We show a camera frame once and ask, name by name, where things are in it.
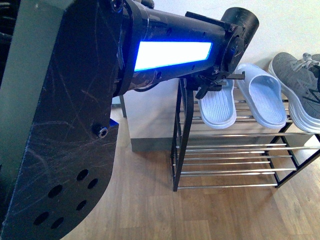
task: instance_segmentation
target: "blue led light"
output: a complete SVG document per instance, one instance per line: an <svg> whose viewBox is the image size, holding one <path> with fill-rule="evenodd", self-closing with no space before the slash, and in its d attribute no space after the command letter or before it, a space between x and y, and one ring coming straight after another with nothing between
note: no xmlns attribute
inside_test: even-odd
<svg viewBox="0 0 320 240"><path fill-rule="evenodd" d="M206 60L211 42L141 41L134 71Z"/></svg>

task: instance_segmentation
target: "slipper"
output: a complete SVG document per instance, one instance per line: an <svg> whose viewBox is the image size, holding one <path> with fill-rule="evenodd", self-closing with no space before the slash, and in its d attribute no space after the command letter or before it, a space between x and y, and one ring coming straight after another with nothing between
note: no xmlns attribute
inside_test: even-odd
<svg viewBox="0 0 320 240"><path fill-rule="evenodd" d="M274 76L251 63L242 63L236 74L245 71L245 79L237 84L255 120L270 129L280 129L287 115L281 98L281 85Z"/></svg>
<svg viewBox="0 0 320 240"><path fill-rule="evenodd" d="M208 91L198 101L203 122L214 129L225 129L236 121L234 80L226 80L221 91Z"/></svg>

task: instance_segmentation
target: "shoe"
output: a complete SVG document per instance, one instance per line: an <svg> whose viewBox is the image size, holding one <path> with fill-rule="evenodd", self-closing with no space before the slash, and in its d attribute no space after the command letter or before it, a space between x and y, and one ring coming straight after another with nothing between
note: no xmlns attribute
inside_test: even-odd
<svg viewBox="0 0 320 240"><path fill-rule="evenodd" d="M245 72L237 84L255 120L270 129L285 126L287 115L281 98L281 85L274 76L251 63L242 63L236 74Z"/></svg>
<svg viewBox="0 0 320 240"><path fill-rule="evenodd" d="M235 123L234 80L225 80L221 91L208 91L198 100L203 122L213 129L225 129Z"/></svg>
<svg viewBox="0 0 320 240"><path fill-rule="evenodd" d="M309 133L320 133L320 93L318 90L320 54L303 54L297 60L286 52L278 53L269 65L269 73L280 80L281 91L289 101L294 124Z"/></svg>

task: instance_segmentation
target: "gray sneaker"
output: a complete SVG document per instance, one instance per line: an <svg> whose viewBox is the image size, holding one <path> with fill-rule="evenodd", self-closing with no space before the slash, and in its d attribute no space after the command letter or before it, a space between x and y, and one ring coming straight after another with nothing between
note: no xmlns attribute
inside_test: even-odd
<svg viewBox="0 0 320 240"><path fill-rule="evenodd" d="M320 54L304 53L297 60L281 52L269 65L269 73L280 80L281 91L288 98L294 124L309 133L320 133L319 60Z"/></svg>

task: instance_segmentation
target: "white sole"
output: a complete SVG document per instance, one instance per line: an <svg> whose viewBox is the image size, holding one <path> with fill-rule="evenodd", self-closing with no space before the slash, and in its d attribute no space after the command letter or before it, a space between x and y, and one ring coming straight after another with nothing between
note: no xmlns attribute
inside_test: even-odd
<svg viewBox="0 0 320 240"><path fill-rule="evenodd" d="M293 123L302 131L313 134L320 134L320 119L311 117L306 113L295 92L285 84L283 84L277 77L272 67L272 63L273 60L269 64L268 71L271 75L275 76L279 80L281 84L281 92L288 98L289 113Z"/></svg>

